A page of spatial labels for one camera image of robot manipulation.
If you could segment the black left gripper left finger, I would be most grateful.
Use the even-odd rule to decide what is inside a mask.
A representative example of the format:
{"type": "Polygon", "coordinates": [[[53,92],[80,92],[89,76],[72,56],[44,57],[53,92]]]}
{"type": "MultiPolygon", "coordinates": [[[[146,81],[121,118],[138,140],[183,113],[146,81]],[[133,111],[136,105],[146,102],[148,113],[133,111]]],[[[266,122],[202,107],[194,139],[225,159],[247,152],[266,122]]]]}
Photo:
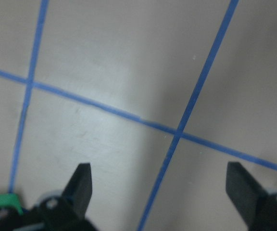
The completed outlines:
{"type": "Polygon", "coordinates": [[[62,192],[79,218],[84,218],[92,196],[91,164],[77,166],[62,192]]]}

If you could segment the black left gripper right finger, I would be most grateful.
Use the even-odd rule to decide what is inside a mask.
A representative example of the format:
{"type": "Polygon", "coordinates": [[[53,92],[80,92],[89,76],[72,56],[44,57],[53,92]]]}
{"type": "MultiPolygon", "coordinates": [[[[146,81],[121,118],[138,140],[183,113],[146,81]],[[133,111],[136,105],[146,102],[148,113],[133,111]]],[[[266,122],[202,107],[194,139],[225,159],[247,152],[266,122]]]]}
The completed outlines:
{"type": "Polygon", "coordinates": [[[227,164],[226,193],[249,231],[271,230],[264,222],[270,195],[240,162],[227,164]]]}

